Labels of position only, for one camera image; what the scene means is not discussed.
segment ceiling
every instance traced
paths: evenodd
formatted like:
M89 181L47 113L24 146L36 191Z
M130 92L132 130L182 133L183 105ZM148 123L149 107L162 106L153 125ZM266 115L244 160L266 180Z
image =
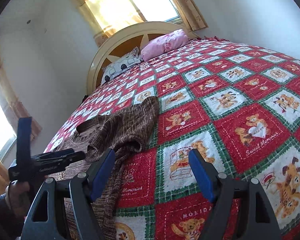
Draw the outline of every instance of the ceiling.
M36 19L48 0L11 0L0 15L0 33L22 30Z

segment dark sleeve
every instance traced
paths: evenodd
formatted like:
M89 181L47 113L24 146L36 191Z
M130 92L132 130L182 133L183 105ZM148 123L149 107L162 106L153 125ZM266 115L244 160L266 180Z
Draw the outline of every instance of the dark sleeve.
M0 196L0 236L7 234L10 239L15 239L21 236L24 218L17 218L13 211L11 211L5 201L5 194Z

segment bedspread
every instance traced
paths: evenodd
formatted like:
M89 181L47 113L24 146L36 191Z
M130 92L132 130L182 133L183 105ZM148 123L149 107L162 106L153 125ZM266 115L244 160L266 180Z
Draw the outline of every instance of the bedspread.
M188 153L197 148L219 172L261 182L284 239L300 230L300 60L247 44L192 40L97 88L50 144L76 126L146 97L160 116L148 150L125 163L117 239L197 239L211 204ZM225 233L234 230L234 201Z

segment pink pillow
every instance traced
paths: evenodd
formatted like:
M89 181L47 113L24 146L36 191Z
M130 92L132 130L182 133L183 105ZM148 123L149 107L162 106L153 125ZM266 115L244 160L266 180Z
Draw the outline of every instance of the pink pillow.
M189 38L182 29L176 30L150 41L148 45L141 50L141 58L147 61L163 53L183 47L188 41Z

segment bed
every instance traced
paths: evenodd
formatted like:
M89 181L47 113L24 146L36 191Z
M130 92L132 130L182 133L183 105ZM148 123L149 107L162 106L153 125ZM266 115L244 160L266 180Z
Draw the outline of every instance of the bed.
M46 148L55 149L78 124L142 102L160 101L145 152L125 163L115 211L117 239L197 239L211 204L203 198L187 154L197 148L227 175L259 179L284 239L300 231L300 60L247 44L192 38L99 86L103 69L180 25L146 22L109 38L87 78L89 97ZM224 239L235 227L234 201Z

